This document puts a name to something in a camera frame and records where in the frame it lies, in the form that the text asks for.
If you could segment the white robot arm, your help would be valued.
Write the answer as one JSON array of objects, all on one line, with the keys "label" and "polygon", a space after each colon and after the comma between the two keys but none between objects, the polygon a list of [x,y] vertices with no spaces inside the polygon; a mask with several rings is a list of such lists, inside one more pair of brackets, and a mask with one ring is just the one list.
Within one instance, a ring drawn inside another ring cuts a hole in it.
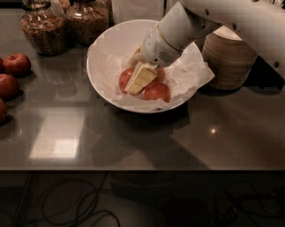
[{"label": "white robot arm", "polygon": [[220,26],[234,31],[285,78],[285,9],[263,0],[180,0],[149,30],[128,64],[168,67]]}]

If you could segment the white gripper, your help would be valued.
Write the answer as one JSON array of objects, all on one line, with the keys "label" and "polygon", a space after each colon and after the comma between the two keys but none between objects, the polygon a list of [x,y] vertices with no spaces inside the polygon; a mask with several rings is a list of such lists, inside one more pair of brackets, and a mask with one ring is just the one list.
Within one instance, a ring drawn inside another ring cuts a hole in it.
[{"label": "white gripper", "polygon": [[125,88],[126,92],[132,95],[140,93],[156,79],[156,65],[169,67],[181,56],[181,51],[172,48],[166,42],[159,30],[159,25],[152,27],[146,34],[141,47],[138,47],[126,62],[128,67],[135,67]]}]

